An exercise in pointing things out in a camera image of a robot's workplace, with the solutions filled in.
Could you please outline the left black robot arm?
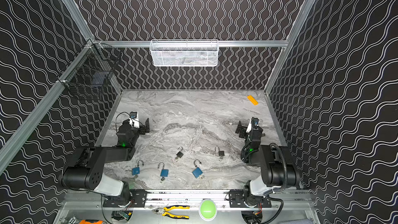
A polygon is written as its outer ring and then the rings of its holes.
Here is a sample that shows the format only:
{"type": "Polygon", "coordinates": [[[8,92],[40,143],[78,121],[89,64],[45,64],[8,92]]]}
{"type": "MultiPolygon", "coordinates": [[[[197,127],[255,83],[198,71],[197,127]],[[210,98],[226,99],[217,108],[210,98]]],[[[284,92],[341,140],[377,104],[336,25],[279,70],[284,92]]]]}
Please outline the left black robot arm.
{"type": "Polygon", "coordinates": [[[119,127],[117,145],[75,149],[62,169],[61,185],[70,190],[89,191],[104,196],[104,207],[129,206],[134,202],[129,184],[105,175],[105,164],[130,161],[136,152],[135,145],[139,136],[149,132],[149,119],[142,125],[131,118],[119,127]]]}

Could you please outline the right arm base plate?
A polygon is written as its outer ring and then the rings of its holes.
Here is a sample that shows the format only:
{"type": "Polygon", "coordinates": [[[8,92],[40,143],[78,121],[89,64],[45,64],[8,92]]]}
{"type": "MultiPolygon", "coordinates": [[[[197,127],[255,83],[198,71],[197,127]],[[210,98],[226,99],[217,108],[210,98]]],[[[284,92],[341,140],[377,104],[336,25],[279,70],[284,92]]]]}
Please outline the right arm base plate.
{"type": "Polygon", "coordinates": [[[271,208],[269,199],[263,196],[254,196],[250,191],[243,190],[230,190],[227,199],[231,208],[258,208],[260,205],[263,208],[271,208]]]}

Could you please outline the black padlock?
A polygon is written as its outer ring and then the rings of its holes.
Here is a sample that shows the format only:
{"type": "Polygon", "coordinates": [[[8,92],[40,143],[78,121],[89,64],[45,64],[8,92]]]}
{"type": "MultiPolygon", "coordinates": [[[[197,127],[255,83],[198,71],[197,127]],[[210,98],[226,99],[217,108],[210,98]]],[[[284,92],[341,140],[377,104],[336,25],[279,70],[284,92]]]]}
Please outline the black padlock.
{"type": "Polygon", "coordinates": [[[222,161],[225,157],[224,151],[220,150],[218,146],[215,147],[215,155],[219,158],[220,161],[222,161]]]}
{"type": "Polygon", "coordinates": [[[183,155],[184,155],[184,153],[183,153],[183,147],[182,147],[182,146],[178,147],[177,149],[178,149],[178,152],[177,152],[176,157],[175,157],[175,159],[174,159],[175,162],[178,162],[178,160],[179,160],[180,158],[182,158],[183,155]]]}

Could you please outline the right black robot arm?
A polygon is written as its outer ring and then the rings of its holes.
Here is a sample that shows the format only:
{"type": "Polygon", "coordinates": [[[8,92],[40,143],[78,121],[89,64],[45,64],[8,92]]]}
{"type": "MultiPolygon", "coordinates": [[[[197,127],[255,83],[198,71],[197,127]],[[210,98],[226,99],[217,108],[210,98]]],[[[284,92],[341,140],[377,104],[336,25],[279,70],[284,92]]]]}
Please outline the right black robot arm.
{"type": "Polygon", "coordinates": [[[260,168],[260,175],[246,183],[243,188],[243,203],[248,207],[270,204],[267,196],[285,189],[300,187],[300,175],[286,146],[275,143],[262,144],[265,136],[259,126],[259,119],[252,118],[248,126],[238,123],[235,133],[244,139],[240,152],[241,161],[260,168]]]}

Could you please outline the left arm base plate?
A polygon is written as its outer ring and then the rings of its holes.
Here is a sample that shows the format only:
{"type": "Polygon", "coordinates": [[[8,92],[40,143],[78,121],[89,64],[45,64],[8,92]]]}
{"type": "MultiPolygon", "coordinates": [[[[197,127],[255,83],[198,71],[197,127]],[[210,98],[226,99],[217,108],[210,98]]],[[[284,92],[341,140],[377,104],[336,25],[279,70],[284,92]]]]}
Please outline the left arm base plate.
{"type": "Polygon", "coordinates": [[[147,201],[148,192],[143,189],[131,189],[130,198],[127,200],[121,200],[117,197],[106,198],[103,202],[102,207],[105,208],[134,208],[144,207],[147,201]]]}

